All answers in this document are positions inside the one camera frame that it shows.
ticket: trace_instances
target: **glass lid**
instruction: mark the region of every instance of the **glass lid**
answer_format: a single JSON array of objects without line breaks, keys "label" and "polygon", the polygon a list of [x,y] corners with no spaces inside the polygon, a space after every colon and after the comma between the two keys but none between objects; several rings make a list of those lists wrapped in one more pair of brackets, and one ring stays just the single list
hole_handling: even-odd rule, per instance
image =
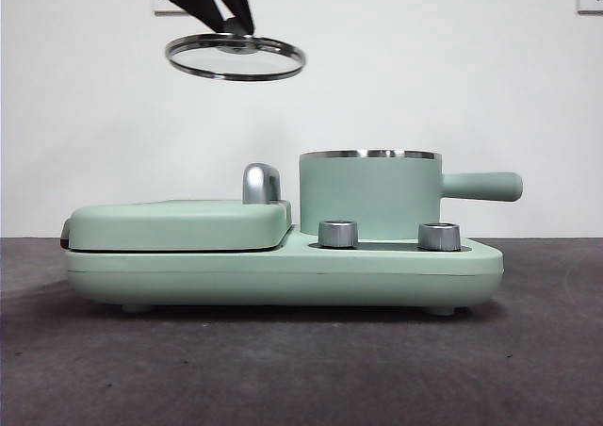
[{"label": "glass lid", "polygon": [[286,42],[232,33],[180,38],[167,45],[166,57],[188,74],[248,82],[285,79],[305,65],[303,52]]}]

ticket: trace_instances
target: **pot handle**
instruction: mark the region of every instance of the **pot handle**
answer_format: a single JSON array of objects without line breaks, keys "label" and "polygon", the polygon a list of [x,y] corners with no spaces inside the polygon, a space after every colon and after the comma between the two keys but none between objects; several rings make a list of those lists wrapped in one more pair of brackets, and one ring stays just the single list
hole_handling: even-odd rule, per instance
[{"label": "pot handle", "polygon": [[442,196],[447,198],[514,202],[523,192],[523,181],[517,173],[454,173],[443,176]]}]

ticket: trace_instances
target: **silver knob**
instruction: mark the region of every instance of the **silver knob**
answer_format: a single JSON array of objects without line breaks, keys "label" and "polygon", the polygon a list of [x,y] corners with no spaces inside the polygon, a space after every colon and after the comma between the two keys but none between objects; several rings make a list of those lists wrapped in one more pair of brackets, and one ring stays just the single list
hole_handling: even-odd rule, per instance
[{"label": "silver knob", "polygon": [[318,225],[318,244],[330,249],[350,249],[358,245],[355,221],[322,221]]},{"label": "silver knob", "polygon": [[418,225],[418,247],[437,252],[461,250],[461,231],[454,223],[422,223]]}]

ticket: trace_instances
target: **sandwich maker lid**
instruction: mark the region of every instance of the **sandwich maker lid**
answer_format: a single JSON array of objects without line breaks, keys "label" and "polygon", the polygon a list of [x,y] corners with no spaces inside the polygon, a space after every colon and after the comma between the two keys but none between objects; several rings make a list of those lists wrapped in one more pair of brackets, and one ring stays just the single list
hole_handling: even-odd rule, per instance
[{"label": "sandwich maker lid", "polygon": [[291,226],[291,205],[175,200],[87,206],[68,226],[69,248],[77,251],[261,250],[279,245]]}]

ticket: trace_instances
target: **pot rim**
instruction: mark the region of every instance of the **pot rim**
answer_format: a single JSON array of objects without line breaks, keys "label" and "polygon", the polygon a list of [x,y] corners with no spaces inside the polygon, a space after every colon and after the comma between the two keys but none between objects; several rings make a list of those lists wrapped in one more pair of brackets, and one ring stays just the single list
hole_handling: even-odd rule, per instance
[{"label": "pot rim", "polygon": [[330,151],[315,151],[313,153],[304,153],[300,156],[300,160],[306,158],[319,157],[400,157],[411,159],[432,159],[442,160],[442,155],[429,151],[414,151],[414,150],[330,150]]}]

